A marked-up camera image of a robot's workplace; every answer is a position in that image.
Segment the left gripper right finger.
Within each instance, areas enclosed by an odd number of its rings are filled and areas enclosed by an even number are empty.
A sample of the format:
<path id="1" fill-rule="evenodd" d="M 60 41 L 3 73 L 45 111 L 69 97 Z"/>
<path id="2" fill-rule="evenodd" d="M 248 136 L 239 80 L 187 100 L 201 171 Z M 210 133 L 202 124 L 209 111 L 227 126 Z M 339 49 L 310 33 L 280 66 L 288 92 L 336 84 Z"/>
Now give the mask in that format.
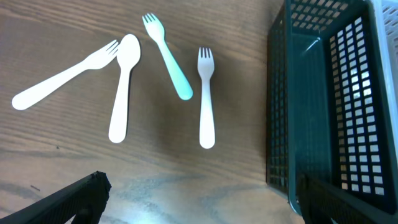
<path id="1" fill-rule="evenodd" d="M 298 204 L 305 224 L 371 224 L 367 216 L 332 196 L 330 191 L 308 175 L 302 175 L 297 184 Z"/>

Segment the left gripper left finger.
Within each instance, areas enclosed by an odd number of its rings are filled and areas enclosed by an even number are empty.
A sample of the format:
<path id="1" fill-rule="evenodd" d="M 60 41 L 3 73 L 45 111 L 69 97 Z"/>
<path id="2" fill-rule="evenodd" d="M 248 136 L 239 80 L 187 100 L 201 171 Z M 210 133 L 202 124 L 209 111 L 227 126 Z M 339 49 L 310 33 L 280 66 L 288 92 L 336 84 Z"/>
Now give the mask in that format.
<path id="1" fill-rule="evenodd" d="M 109 200 L 111 184 L 96 171 L 75 183 L 1 219 L 1 223 L 98 223 Z"/>

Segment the white fork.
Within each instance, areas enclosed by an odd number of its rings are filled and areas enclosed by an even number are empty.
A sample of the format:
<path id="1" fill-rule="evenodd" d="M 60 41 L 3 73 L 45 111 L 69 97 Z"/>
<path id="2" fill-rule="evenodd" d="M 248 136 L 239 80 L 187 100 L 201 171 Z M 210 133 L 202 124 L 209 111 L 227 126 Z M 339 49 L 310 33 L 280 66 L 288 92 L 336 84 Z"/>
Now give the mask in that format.
<path id="1" fill-rule="evenodd" d="M 215 145 L 215 122 L 210 90 L 210 80 L 215 71 L 215 63 L 210 48 L 199 48 L 197 69 L 201 78 L 199 140 L 202 148 L 210 149 Z"/>
<path id="2" fill-rule="evenodd" d="M 20 92 L 12 99 L 12 106 L 16 110 L 26 110 L 80 73 L 86 70 L 102 69 L 116 57 L 118 48 L 119 42 L 117 40 L 111 41 L 78 64 Z"/>

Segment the white spoon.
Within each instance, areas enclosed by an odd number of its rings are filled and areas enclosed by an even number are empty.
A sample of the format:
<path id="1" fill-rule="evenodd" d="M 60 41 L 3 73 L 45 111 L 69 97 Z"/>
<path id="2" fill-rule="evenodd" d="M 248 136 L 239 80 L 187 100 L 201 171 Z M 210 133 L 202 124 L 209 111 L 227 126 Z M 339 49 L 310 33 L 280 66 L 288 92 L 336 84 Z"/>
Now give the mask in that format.
<path id="1" fill-rule="evenodd" d="M 113 143 L 121 143 L 126 137 L 130 73 L 140 57 L 141 47 L 138 38 L 133 34 L 125 35 L 117 55 L 121 73 L 108 132 L 109 140 Z"/>

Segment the mint green plastic fork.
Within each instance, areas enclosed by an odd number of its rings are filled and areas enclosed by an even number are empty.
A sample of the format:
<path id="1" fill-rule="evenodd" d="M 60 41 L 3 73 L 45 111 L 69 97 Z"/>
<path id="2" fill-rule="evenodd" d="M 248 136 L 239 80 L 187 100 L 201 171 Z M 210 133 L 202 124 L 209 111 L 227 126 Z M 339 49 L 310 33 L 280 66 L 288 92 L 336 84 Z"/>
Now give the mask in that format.
<path id="1" fill-rule="evenodd" d="M 191 99 L 193 90 L 167 46 L 165 41 L 165 29 L 162 23 L 153 13 L 143 15 L 142 20 L 148 35 L 158 45 L 177 95 L 182 100 Z"/>

